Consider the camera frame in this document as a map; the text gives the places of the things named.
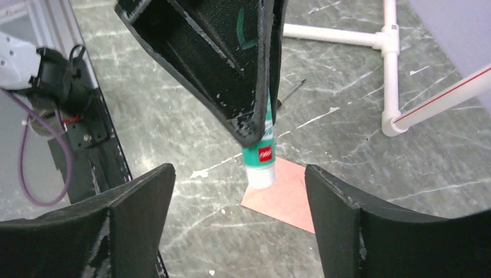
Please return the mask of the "pink envelope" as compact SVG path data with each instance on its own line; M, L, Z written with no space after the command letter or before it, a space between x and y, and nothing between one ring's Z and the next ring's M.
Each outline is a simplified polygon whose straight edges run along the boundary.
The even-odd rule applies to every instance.
M314 234L305 185L305 167L277 158L275 170L275 183L265 189L248 187L241 205Z

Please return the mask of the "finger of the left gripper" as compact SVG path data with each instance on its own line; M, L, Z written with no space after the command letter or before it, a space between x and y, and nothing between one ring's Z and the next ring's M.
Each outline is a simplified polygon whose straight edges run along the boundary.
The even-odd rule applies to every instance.
M287 6L287 0L274 0L269 54L269 94L272 105L273 124L276 123L277 97L279 93L281 71L282 37Z
M264 135L273 1L117 1L143 49L244 147Z

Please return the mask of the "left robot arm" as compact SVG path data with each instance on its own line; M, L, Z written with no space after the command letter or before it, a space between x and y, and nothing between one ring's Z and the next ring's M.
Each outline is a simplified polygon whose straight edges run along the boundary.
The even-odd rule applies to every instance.
M245 148L276 110L287 1L117 1L115 12L142 48L201 101ZM1 65L2 88L69 116L95 95L83 57L23 43Z

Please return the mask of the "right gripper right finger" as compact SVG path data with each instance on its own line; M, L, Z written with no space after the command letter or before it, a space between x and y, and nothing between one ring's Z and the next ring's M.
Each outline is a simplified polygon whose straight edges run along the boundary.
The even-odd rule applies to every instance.
M325 277L489 277L490 211L419 213L309 164L305 185Z

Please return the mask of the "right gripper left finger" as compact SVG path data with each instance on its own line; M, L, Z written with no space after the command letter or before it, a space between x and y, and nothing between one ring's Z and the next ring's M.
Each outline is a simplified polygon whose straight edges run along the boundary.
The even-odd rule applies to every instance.
M165 163L37 218L1 222L1 276L166 277L159 243L174 183Z

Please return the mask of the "green glue stick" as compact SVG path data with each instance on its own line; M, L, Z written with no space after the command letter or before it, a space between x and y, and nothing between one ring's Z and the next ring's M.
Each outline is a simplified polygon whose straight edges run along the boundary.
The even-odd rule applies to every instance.
M248 186L253 189L265 189L274 184L275 146L273 132L272 106L268 99L265 117L265 132L261 140L251 148L243 148L243 162Z

